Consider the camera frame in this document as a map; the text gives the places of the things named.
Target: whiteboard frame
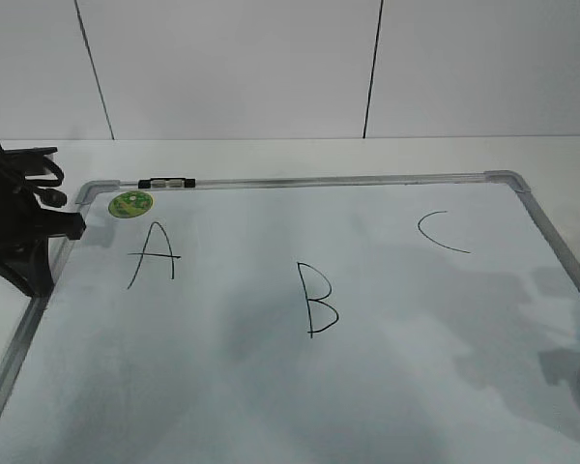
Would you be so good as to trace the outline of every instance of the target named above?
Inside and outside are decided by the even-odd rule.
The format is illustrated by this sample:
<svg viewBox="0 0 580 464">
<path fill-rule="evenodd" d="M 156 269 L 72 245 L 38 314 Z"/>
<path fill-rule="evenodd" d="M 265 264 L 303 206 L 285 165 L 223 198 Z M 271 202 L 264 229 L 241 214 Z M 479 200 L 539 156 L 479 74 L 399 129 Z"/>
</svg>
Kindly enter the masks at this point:
<svg viewBox="0 0 580 464">
<path fill-rule="evenodd" d="M 575 258 L 566 242 L 556 230 L 548 216 L 533 197 L 531 188 L 522 176 L 513 171 L 486 171 L 473 174 L 435 174 L 413 176 L 357 176 L 357 177 L 318 177 L 298 179 L 243 179 L 243 180 L 208 180 L 196 181 L 194 188 L 138 188 L 137 182 L 122 182 L 118 180 L 92 181 L 85 184 L 75 199 L 77 211 L 84 218 L 95 201 L 97 195 L 103 192 L 120 192 L 131 189 L 143 190 L 192 190 L 192 189 L 280 189 L 300 187 L 331 187 L 331 186 L 375 186 L 375 185 L 427 185 L 427 184 L 505 184 L 508 185 L 520 199 L 529 216 L 539 229 L 545 240 L 552 247 L 561 265 L 580 292 L 580 263 Z M 55 254 L 50 257 L 51 271 L 54 280 L 58 280 L 67 263 L 74 241 L 62 239 Z M 15 330 L 9 346 L 0 362 L 0 417 L 9 400 L 17 375 L 32 343 L 48 297 L 32 298 L 24 311 Z"/>
</svg>

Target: sticker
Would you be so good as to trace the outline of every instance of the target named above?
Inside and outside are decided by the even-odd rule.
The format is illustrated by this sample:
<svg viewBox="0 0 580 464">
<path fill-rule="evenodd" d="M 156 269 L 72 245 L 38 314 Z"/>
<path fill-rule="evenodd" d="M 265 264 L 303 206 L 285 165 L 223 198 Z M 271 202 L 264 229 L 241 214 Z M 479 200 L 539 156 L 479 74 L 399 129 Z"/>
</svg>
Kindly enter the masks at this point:
<svg viewBox="0 0 580 464">
<path fill-rule="evenodd" d="M 110 203 L 109 213 L 115 218 L 128 219 L 142 216 L 153 207 L 153 197 L 145 191 L 127 191 Z"/>
</svg>

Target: table surface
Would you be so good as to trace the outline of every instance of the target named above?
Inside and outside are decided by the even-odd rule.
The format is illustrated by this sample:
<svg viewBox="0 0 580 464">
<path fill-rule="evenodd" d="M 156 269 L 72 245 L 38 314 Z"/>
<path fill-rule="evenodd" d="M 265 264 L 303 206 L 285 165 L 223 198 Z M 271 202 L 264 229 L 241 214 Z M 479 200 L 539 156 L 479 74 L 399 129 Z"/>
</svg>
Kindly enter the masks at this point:
<svg viewBox="0 0 580 464">
<path fill-rule="evenodd" d="M 580 137 L 367 140 L 6 141 L 57 146 L 67 207 L 90 180 L 406 175 L 510 169 L 521 174 L 580 261 Z M 26 300 L 0 279 L 0 359 Z"/>
</svg>

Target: whiteboard surface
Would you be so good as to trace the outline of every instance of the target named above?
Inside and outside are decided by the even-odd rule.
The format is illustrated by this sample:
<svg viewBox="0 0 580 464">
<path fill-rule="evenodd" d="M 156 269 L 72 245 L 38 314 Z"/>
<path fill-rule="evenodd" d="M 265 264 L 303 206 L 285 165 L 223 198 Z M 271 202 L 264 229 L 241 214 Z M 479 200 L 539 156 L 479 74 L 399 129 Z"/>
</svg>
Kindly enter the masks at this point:
<svg viewBox="0 0 580 464">
<path fill-rule="evenodd" d="M 580 296 L 508 187 L 153 195 L 92 205 L 0 462 L 580 463 Z M 155 220 L 176 278 L 146 256 L 128 290 Z M 313 338 L 297 261 L 340 316 Z"/>
</svg>

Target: black mechanical part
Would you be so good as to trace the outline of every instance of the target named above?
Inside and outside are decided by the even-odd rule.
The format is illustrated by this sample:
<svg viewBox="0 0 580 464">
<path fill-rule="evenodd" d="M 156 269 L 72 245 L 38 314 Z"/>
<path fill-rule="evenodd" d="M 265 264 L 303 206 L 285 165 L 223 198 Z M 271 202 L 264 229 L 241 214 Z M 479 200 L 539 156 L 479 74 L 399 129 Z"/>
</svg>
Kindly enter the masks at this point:
<svg viewBox="0 0 580 464">
<path fill-rule="evenodd" d="M 78 240 L 86 224 L 80 213 L 62 213 L 42 208 L 60 208 L 67 196 L 55 189 L 64 174 L 50 155 L 55 147 L 5 151 L 0 146 L 0 276 L 24 294 L 43 297 L 54 282 L 48 262 L 51 237 Z M 27 179 L 51 173 L 55 179 Z"/>
<path fill-rule="evenodd" d="M 140 179 L 137 182 L 139 189 L 195 189 L 195 179 L 186 177 L 152 177 Z"/>
</svg>

